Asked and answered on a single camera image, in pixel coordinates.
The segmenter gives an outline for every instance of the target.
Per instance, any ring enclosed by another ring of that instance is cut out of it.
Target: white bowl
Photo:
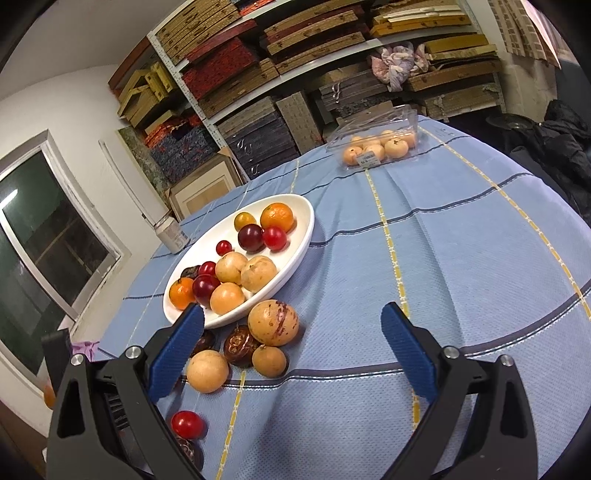
[[[295,228],[287,234],[288,244],[280,252],[271,252],[267,247],[254,253],[246,253],[238,245],[238,232],[234,229],[234,219],[239,212],[248,212],[254,216],[256,222],[259,222],[262,211],[270,204],[275,202],[285,203],[294,213],[296,225]],[[250,313],[252,308],[263,300],[270,299],[279,289],[286,284],[297,267],[300,266],[304,255],[310,245],[312,230],[314,229],[314,209],[311,203],[300,195],[283,194],[267,197],[257,202],[241,207],[237,212],[227,216],[214,227],[210,228],[195,244],[185,253],[180,260],[172,275],[168,279],[163,298],[163,309],[166,318],[170,323],[174,323],[181,315],[182,311],[175,308],[168,298],[170,286],[178,280],[181,272],[187,267],[202,265],[206,261],[216,262],[221,258],[216,253],[216,245],[220,240],[228,240],[234,247],[234,251],[244,254],[248,259],[256,255],[266,255],[273,260],[277,267],[277,275],[265,287],[252,294],[246,289],[242,289],[246,301],[231,312],[224,315],[217,315],[210,309],[205,311],[205,328],[217,328],[235,322]]]

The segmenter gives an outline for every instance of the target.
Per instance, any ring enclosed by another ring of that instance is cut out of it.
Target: window
[[[46,132],[0,160],[0,349],[37,385],[41,338],[78,320],[119,258],[56,151]]]

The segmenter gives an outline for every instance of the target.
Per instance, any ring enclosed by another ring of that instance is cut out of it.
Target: red cherry tomato
[[[232,251],[232,244],[228,240],[222,240],[216,245],[216,252],[220,257]]]
[[[216,263],[205,262],[199,267],[199,275],[215,275],[216,274]]]
[[[270,226],[265,228],[262,240],[271,251],[277,251],[281,250],[287,243],[287,235],[278,226]]]
[[[181,410],[173,415],[170,420],[173,432],[186,440],[200,437],[205,430],[205,422],[193,411]]]

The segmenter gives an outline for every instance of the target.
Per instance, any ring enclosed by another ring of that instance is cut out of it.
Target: red patterned box
[[[224,43],[217,51],[188,69],[183,80],[197,100],[257,63],[256,55],[240,38]]]

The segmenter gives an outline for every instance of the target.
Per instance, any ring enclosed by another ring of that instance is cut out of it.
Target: blue tablecloth
[[[256,200],[293,192],[316,225],[299,269],[276,295],[298,311],[301,341],[277,380],[232,368],[218,392],[190,386],[158,403],[194,410],[207,479],[378,479],[426,404],[380,330],[395,300],[441,345],[474,358],[512,355],[524,380],[544,473],[591,405],[591,231],[541,180],[453,128],[420,119],[411,158],[346,170],[316,148],[183,222],[194,243]],[[168,326],[162,296],[182,254],[158,249],[131,286],[101,348],[119,355]],[[218,330],[222,341],[231,327]],[[467,425],[440,467],[451,463]]]

